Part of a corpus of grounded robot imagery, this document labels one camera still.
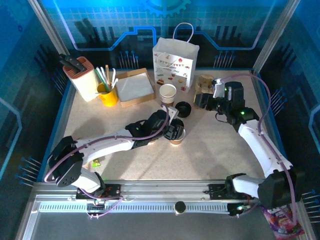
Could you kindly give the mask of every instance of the glass panel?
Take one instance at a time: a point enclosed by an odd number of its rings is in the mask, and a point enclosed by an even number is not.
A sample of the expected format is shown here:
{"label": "glass panel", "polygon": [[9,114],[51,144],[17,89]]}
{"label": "glass panel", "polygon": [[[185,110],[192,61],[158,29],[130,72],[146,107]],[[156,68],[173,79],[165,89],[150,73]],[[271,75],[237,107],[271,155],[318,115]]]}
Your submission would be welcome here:
{"label": "glass panel", "polygon": [[[319,1],[300,2],[260,73],[271,94],[275,93],[272,111],[287,157],[293,165],[305,170],[307,183],[304,191],[315,189],[316,194],[320,194],[319,9]],[[317,224],[314,223],[314,229],[319,238]]]}
{"label": "glass panel", "polygon": [[22,160],[42,162],[66,84],[55,83],[58,53],[29,3],[11,2],[0,7],[1,239],[15,238],[39,169]]}
{"label": "glass panel", "polygon": [[[43,0],[71,53],[95,66],[138,68],[123,58],[138,57],[153,68],[152,48],[159,37],[172,38],[175,27],[195,27],[198,68],[252,68],[286,1],[255,0]],[[186,41],[189,26],[177,38]]]}

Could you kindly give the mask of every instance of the knife block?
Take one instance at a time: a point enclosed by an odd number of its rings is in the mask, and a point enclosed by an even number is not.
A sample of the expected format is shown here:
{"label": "knife block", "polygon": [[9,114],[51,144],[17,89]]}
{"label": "knife block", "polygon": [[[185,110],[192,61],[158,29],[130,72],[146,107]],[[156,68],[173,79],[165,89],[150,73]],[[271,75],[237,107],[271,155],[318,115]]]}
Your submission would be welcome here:
{"label": "knife block", "polygon": [[96,75],[94,66],[88,61],[88,59],[86,59],[84,56],[80,56],[77,58],[77,60],[82,63],[83,66],[85,66],[86,71],[75,73],[74,70],[67,66],[63,66],[62,69],[71,80],[81,97],[86,102],[89,102],[98,96],[96,92],[99,79]]}

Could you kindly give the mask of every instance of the black cup lid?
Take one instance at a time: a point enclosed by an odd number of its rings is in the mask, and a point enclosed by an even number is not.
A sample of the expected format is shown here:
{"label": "black cup lid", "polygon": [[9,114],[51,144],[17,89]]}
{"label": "black cup lid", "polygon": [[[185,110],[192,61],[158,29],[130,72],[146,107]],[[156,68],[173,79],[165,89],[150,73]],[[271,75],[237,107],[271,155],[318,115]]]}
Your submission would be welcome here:
{"label": "black cup lid", "polygon": [[179,111],[179,114],[178,114],[179,118],[184,119],[184,118],[188,117],[191,113],[191,106],[186,101],[178,102],[175,105],[175,108],[178,109],[178,111]]}

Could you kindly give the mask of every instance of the pen holder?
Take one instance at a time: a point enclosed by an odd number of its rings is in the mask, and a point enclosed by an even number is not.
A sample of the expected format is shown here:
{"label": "pen holder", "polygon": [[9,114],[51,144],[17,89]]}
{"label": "pen holder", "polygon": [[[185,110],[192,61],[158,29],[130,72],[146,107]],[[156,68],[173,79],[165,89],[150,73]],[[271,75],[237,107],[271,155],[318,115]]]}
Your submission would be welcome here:
{"label": "pen holder", "polygon": [[99,98],[102,100],[102,103],[106,106],[106,107],[113,107],[117,104],[118,102],[118,95],[117,95],[117,91],[116,91],[116,87],[114,87],[111,92],[109,93],[105,93],[107,90],[104,86],[103,83],[100,83],[97,87],[97,92],[101,93],[99,94]]}

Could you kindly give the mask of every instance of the countertop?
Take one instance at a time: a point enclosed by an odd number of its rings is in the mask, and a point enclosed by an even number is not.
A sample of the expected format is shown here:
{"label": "countertop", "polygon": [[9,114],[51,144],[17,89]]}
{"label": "countertop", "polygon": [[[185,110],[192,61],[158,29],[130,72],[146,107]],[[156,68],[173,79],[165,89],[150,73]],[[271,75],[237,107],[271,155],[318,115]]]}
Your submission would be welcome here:
{"label": "countertop", "polygon": [[[172,145],[160,138],[153,144],[129,151],[116,152],[99,159],[101,166],[93,168],[92,162],[84,167],[98,172],[103,180],[208,180],[225,179],[237,173],[263,178],[262,168],[250,147],[234,128],[215,119],[214,111],[196,109],[193,105],[195,81],[201,74],[223,78],[248,70],[196,70],[189,93],[177,92],[175,104],[186,101],[191,104],[189,117],[183,118],[186,137],[180,145]],[[154,79],[153,71],[148,71]],[[252,80],[241,76],[246,107],[262,116]],[[116,132],[130,123],[147,119],[160,109],[159,87],[155,100],[122,108],[118,102],[106,107],[99,98],[85,102],[76,93],[64,136],[87,139]]]}

